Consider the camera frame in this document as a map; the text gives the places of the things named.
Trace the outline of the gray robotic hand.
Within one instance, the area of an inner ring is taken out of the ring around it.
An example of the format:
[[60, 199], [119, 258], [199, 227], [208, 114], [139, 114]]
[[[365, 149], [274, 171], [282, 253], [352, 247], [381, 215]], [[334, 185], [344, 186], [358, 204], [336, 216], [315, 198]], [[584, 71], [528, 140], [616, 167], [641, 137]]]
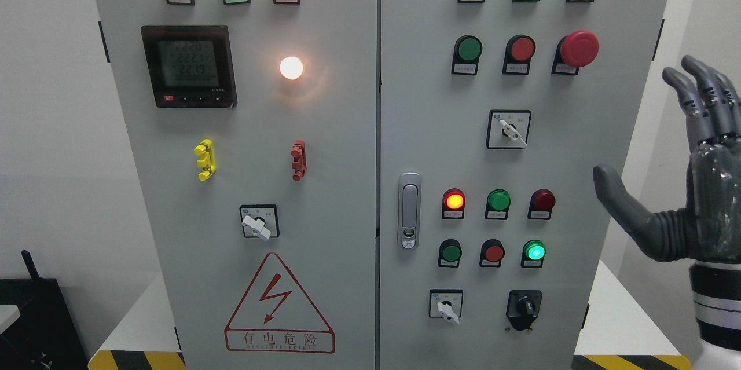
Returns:
[[598, 200], [647, 257], [739, 263], [739, 96], [728, 77], [684, 56], [682, 71], [664, 68], [686, 116], [690, 151], [687, 204], [652, 213], [633, 198], [618, 172], [593, 169]]

